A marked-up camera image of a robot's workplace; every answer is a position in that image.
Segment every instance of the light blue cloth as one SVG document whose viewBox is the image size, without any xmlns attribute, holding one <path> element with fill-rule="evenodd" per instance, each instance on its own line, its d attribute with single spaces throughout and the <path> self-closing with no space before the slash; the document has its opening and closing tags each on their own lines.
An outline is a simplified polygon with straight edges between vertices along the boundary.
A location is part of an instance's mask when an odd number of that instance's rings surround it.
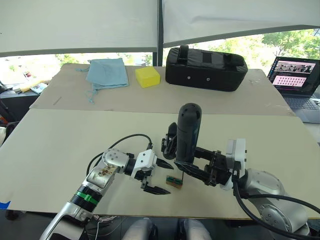
<svg viewBox="0 0 320 240">
<path fill-rule="evenodd" d="M 93 97 L 98 93 L 97 90 L 120 88 L 129 85 L 122 58 L 93 59 L 90 61 L 89 68 L 77 68 L 76 71 L 88 71 L 86 80 L 92 83 L 92 91 L 88 91 L 86 96 L 91 103 L 94 103 Z"/>
</svg>

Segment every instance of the yellow sponge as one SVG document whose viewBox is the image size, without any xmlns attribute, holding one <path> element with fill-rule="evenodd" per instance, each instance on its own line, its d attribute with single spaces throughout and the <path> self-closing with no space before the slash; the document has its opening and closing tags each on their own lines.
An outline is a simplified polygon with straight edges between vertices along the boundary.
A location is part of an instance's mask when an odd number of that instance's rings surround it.
<svg viewBox="0 0 320 240">
<path fill-rule="evenodd" d="M 136 69 L 135 78 L 142 88 L 160 83 L 160 74 L 152 66 Z"/>
</svg>

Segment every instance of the laptop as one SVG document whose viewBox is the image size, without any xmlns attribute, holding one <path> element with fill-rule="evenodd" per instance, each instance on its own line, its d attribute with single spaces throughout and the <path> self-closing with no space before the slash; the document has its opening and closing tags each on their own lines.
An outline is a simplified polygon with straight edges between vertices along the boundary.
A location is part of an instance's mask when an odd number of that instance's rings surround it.
<svg viewBox="0 0 320 240">
<path fill-rule="evenodd" d="M 320 109 L 310 99 L 320 84 L 320 60 L 277 56 L 268 79 L 297 117 L 320 124 Z"/>
</svg>

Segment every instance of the cable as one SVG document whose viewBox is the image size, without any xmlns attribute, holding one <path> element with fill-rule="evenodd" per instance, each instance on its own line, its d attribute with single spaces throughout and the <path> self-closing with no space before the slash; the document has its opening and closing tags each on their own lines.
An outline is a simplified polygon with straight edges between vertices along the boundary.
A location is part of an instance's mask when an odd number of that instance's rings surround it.
<svg viewBox="0 0 320 240">
<path fill-rule="evenodd" d="M 282 196 L 282 195 L 276 195 L 276 194 L 255 194 L 255 195 L 245 196 L 245 198 L 246 199 L 247 198 L 248 199 L 259 199 L 259 198 L 282 199 L 282 200 L 286 200 L 286 201 L 290 201 L 290 202 L 304 205 L 304 206 L 314 210 L 318 214 L 320 214 L 320 208 L 317 208 L 316 206 L 314 206 L 306 201 L 303 201 L 303 200 L 300 200 L 300 199 L 297 199 L 294 197 L 290 197 L 290 196 Z"/>
<path fill-rule="evenodd" d="M 152 149 L 153 145 L 152 145 L 152 141 L 151 141 L 151 138 L 145 134 L 142 134 L 142 133 L 136 133 L 136 134 L 132 134 L 132 135 L 129 135 L 129 136 L 125 136 L 123 138 L 121 138 L 120 140 L 116 141 L 114 144 L 112 144 L 108 149 L 112 149 L 115 145 L 117 145 L 118 143 L 122 142 L 123 140 L 126 140 L 128 138 L 132 138 L 132 137 L 137 137 L 137 136 L 141 136 L 141 137 L 145 137 L 149 140 L 149 144 L 148 144 L 148 147 L 146 148 L 147 150 L 148 149 Z M 95 161 L 96 158 L 98 158 L 99 156 L 101 156 L 103 154 L 103 152 L 99 153 L 97 156 L 95 156 L 88 164 L 88 167 L 86 168 L 86 176 L 89 174 L 89 171 L 90 171 L 90 167 L 91 167 L 91 164 Z M 98 163 L 100 162 L 102 157 L 100 157 L 98 159 L 98 161 L 95 163 L 94 166 L 97 166 Z"/>
<path fill-rule="evenodd" d="M 273 227 L 270 224 L 262 221 L 260 218 L 258 218 L 257 216 L 255 216 L 245 205 L 245 203 L 242 201 L 240 193 L 239 193 L 239 186 L 238 183 L 236 181 L 233 182 L 233 193 L 234 196 L 238 202 L 238 204 L 240 205 L 240 207 L 242 208 L 242 210 L 252 219 L 254 220 L 257 224 L 261 225 L 262 227 L 276 233 L 279 235 L 282 235 L 284 237 L 287 238 L 292 238 L 292 239 L 296 239 L 296 240 L 320 240 L 320 237 L 316 237 L 316 236 L 305 236 L 305 235 L 301 235 L 301 234 L 295 234 L 292 232 L 288 232 L 288 231 L 284 231 L 281 230 L 279 228 Z"/>
<path fill-rule="evenodd" d="M 90 234 L 90 233 L 86 233 L 87 235 L 89 236 L 96 236 L 96 239 L 97 237 L 105 237 L 105 236 L 108 236 L 110 234 L 112 234 L 127 218 L 125 217 L 111 232 L 107 233 L 107 234 L 103 234 L 103 235 L 98 235 L 98 230 L 99 230 L 99 226 L 97 226 L 97 231 L 96 231 L 96 234 Z"/>
</svg>

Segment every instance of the black cable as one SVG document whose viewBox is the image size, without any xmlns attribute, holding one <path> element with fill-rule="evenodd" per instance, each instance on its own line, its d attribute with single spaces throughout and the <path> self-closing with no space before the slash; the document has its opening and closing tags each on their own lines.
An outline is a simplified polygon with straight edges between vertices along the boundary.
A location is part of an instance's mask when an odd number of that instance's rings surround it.
<svg viewBox="0 0 320 240">
<path fill-rule="evenodd" d="M 147 138 L 147 139 L 149 140 L 149 144 L 148 144 L 148 147 L 147 147 L 146 149 L 147 149 L 147 150 L 148 150 L 148 149 L 152 149 L 153 144 L 152 144 L 151 138 L 150 138 L 149 136 L 143 134 L 143 133 L 136 133 L 136 134 L 131 134 L 131 135 L 129 135 L 129 136 L 125 136 L 125 137 L 121 138 L 120 140 L 116 141 L 114 144 L 112 144 L 108 149 L 112 149 L 115 145 L 117 145 L 118 143 L 122 142 L 123 140 L 126 140 L 126 139 L 128 139 L 128 138 L 132 138 L 132 137 L 137 137 L 137 136 L 141 136 L 141 137 Z M 101 160 L 101 158 L 102 158 L 102 157 L 101 157 L 102 154 L 103 154 L 103 152 L 99 153 L 97 156 L 95 156 L 95 157 L 89 162 L 88 167 L 86 168 L 86 176 L 89 174 L 91 164 L 95 161 L 95 159 L 96 159 L 97 157 L 100 157 L 100 158 L 98 159 L 98 161 L 96 161 L 94 167 L 98 165 L 98 163 L 100 162 L 100 160 Z"/>
<path fill-rule="evenodd" d="M 320 237 L 316 237 L 316 236 L 305 236 L 305 235 L 301 235 L 301 234 L 295 234 L 292 232 L 288 232 L 288 231 L 284 231 L 281 230 L 279 228 L 276 228 L 274 226 L 271 226 L 270 224 L 262 221 L 260 218 L 258 218 L 257 216 L 255 216 L 245 205 L 245 203 L 242 201 L 240 193 L 239 193 L 239 186 L 238 183 L 236 181 L 233 182 L 233 191 L 234 191 L 234 196 L 238 202 L 238 204 L 240 205 L 240 207 L 242 208 L 242 210 L 252 219 L 254 220 L 257 224 L 261 225 L 262 227 L 276 233 L 279 235 L 282 235 L 284 237 L 287 238 L 292 238 L 292 239 L 296 239 L 296 240 L 320 240 Z"/>
<path fill-rule="evenodd" d="M 276 194 L 255 194 L 255 195 L 245 196 L 245 199 L 247 199 L 247 198 L 248 199 L 259 199 L 259 198 L 282 199 L 282 200 L 286 200 L 286 201 L 290 201 L 290 202 L 304 205 L 304 206 L 314 210 L 318 214 L 320 214 L 320 208 L 317 208 L 316 206 L 314 206 L 306 201 L 303 201 L 303 200 L 300 200 L 300 199 L 297 199 L 294 197 L 290 197 L 290 196 L 282 196 L 282 195 L 276 195 Z"/>
</svg>

